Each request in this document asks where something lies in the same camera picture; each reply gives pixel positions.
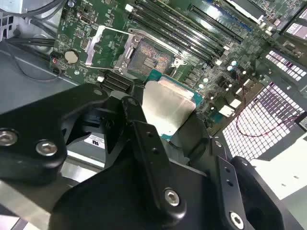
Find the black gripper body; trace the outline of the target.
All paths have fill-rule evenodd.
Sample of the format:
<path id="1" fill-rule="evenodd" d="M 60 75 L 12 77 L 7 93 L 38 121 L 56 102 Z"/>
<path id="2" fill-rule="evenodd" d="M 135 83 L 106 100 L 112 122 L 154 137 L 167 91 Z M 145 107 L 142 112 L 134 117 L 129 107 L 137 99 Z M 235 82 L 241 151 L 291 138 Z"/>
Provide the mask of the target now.
<path id="1" fill-rule="evenodd" d="M 170 161 L 179 195 L 187 202 L 184 218 L 175 230 L 222 230 L 224 220 L 209 178 L 190 167 Z M 51 216 L 54 230 L 164 230 L 149 210 L 134 159 L 114 166 L 67 191 Z"/>

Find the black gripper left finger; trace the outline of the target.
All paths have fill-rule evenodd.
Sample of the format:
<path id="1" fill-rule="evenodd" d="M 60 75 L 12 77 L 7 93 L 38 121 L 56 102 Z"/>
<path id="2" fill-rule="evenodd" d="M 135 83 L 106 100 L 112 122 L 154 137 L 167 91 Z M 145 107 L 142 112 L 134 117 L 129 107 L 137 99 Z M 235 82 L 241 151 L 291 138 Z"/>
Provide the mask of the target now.
<path id="1" fill-rule="evenodd" d="M 187 204 L 154 126 L 130 96 L 109 97 L 85 84 L 0 116 L 0 203 L 34 225 L 51 225 L 53 209 L 71 188 L 60 171 L 69 144 L 92 132 L 105 136 L 107 170 L 134 159 L 149 210 L 176 225 Z"/>

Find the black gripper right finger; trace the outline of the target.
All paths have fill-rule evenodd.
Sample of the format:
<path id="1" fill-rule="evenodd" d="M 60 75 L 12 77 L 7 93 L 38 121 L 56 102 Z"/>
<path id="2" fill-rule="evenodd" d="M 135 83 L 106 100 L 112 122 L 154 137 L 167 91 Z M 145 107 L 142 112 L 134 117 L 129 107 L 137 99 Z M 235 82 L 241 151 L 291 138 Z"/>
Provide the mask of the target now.
<path id="1" fill-rule="evenodd" d="M 209 136 L 196 114 L 177 124 L 167 151 L 181 156 L 176 179 L 191 230 L 284 229 L 276 195 L 249 162 L 227 158 L 223 144 Z"/>

